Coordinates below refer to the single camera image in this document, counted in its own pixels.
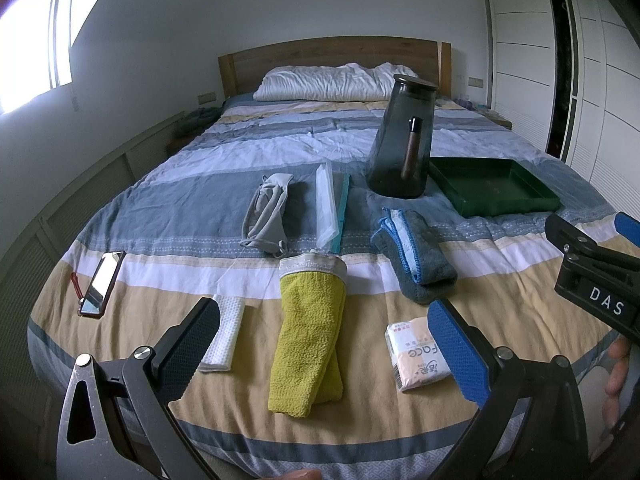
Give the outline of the person's right hand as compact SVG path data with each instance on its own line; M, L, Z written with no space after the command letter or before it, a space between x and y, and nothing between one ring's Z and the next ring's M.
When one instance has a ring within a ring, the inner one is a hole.
M608 356L615 363L604 387L602 418L606 429L612 429L620 419L620 393L628 375L630 348L630 340L623 335L618 336L608 347Z

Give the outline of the person's left hand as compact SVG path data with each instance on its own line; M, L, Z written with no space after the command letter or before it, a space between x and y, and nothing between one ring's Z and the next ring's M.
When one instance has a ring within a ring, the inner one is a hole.
M322 473L319 469L299 469L267 480L322 480Z

